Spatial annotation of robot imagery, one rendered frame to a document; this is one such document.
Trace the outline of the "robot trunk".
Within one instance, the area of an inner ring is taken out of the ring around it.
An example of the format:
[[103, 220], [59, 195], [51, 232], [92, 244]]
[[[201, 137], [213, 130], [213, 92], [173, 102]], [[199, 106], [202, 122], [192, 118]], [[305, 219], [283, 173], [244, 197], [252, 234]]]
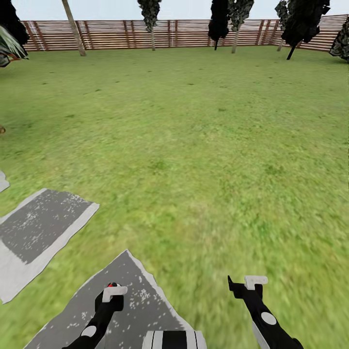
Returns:
[[201, 331], [148, 331], [142, 349], [207, 349]]

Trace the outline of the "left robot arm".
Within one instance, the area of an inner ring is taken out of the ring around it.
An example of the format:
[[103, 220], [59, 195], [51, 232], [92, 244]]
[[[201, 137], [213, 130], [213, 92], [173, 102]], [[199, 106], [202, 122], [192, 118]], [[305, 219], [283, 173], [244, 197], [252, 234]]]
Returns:
[[108, 324], [115, 311], [122, 311], [127, 286], [108, 286], [95, 299], [95, 317], [91, 319], [79, 338], [62, 349], [104, 349]]

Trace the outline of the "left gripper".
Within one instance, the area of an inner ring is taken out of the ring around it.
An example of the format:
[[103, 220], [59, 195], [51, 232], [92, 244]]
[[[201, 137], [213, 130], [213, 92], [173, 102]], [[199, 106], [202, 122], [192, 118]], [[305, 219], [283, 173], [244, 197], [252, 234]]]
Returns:
[[100, 311], [105, 311], [110, 316], [110, 321], [112, 315], [115, 311], [122, 311], [124, 307], [124, 296], [123, 295], [113, 295], [113, 298], [109, 303], [102, 302], [103, 294], [97, 296], [95, 299], [95, 315]]

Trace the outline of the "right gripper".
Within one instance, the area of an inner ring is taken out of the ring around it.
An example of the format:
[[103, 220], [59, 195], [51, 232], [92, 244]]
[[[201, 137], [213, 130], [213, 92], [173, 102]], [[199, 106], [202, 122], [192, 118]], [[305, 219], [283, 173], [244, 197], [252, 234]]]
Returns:
[[233, 283], [231, 278], [228, 276], [229, 289], [234, 291], [236, 299], [244, 299], [246, 306], [251, 299], [263, 299], [262, 285], [255, 284], [255, 290], [248, 290], [244, 284]]

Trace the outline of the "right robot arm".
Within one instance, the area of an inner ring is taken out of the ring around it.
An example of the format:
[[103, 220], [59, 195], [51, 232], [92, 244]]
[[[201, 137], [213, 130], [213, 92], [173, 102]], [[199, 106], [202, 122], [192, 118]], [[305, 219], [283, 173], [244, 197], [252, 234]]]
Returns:
[[262, 285], [268, 283], [266, 276], [245, 275], [246, 284], [233, 283], [228, 276], [229, 289], [236, 299], [244, 299], [252, 316], [254, 335], [262, 349], [304, 349], [298, 339], [292, 339], [278, 325], [278, 321], [263, 304]]

